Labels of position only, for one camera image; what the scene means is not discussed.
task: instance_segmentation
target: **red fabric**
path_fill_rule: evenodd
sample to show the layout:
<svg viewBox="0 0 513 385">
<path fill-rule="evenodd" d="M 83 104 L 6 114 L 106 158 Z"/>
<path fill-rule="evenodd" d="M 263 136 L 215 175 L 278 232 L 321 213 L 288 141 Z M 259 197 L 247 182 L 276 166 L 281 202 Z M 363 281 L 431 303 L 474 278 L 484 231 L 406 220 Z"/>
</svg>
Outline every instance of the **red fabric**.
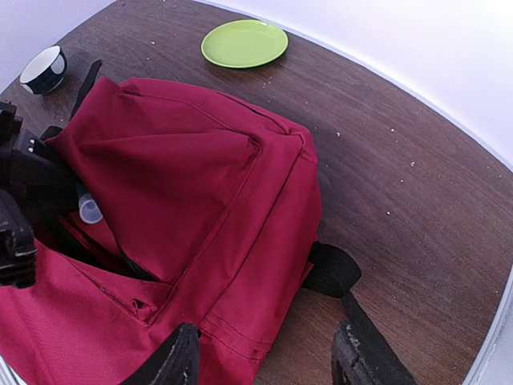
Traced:
<svg viewBox="0 0 513 385">
<path fill-rule="evenodd" d="M 29 384 L 117 384 L 192 322 L 200 382 L 252 383 L 321 217 L 309 131 L 219 92 L 102 79 L 49 145 L 105 217 L 75 223 L 77 238 L 113 258 L 116 239 L 161 282 L 85 265 L 41 238 L 37 286 L 2 289 L 0 354 Z"/>
</svg>

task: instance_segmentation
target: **wood grain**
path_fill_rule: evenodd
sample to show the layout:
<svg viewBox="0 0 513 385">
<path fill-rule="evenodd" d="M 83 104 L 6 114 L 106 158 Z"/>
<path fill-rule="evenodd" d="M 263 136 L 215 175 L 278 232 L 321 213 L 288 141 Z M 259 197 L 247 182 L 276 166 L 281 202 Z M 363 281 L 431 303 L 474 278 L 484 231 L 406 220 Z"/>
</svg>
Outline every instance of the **wood grain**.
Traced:
<svg viewBox="0 0 513 385">
<path fill-rule="evenodd" d="M 391 83 L 296 36 L 275 63 L 214 67 L 202 38 L 244 18 L 189 1 L 116 2 L 66 36 L 66 82 L 53 94 L 11 85 L 35 132 L 65 125 L 95 59 L 101 75 L 221 90 L 309 128 L 324 200 L 320 238 L 363 270 L 354 292 L 418 383 L 461 383 L 513 262 L 513 176 L 470 137 Z M 330 383 L 337 301 L 301 291 L 256 383 Z"/>
</svg>

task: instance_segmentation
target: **black and white bowl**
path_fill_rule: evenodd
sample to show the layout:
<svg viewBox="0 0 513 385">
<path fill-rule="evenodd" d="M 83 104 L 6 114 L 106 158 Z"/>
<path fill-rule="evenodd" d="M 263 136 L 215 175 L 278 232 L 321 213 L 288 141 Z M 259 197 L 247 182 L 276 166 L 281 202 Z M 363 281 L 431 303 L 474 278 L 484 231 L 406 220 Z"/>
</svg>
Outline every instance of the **black and white bowl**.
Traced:
<svg viewBox="0 0 513 385">
<path fill-rule="evenodd" d="M 19 77 L 19 82 L 31 94 L 46 94 L 63 81 L 66 69 L 67 60 L 63 49 L 53 46 L 41 52 L 26 65 Z"/>
</svg>

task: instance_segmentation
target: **plastic bottle cap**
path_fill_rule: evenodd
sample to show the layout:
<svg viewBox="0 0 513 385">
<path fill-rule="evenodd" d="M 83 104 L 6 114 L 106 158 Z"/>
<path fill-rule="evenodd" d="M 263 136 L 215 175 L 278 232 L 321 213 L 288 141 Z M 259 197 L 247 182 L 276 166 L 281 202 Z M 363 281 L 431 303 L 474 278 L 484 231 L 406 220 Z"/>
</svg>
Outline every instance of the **plastic bottle cap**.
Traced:
<svg viewBox="0 0 513 385">
<path fill-rule="evenodd" d="M 89 193 L 80 197 L 79 215 L 80 218 L 88 225 L 94 225 L 103 219 L 102 212 L 99 210 L 96 201 Z"/>
</svg>

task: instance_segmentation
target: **plate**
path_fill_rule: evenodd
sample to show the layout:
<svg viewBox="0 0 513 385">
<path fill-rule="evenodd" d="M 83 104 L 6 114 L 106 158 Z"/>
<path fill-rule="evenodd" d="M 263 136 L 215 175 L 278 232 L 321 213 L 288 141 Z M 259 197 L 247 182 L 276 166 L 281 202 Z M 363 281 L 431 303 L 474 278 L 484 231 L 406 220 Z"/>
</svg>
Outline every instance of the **plate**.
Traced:
<svg viewBox="0 0 513 385">
<path fill-rule="evenodd" d="M 251 68 L 279 58 L 287 49 L 287 34 L 260 20 L 239 20 L 218 26 L 201 43 L 203 56 L 228 68 Z"/>
</svg>

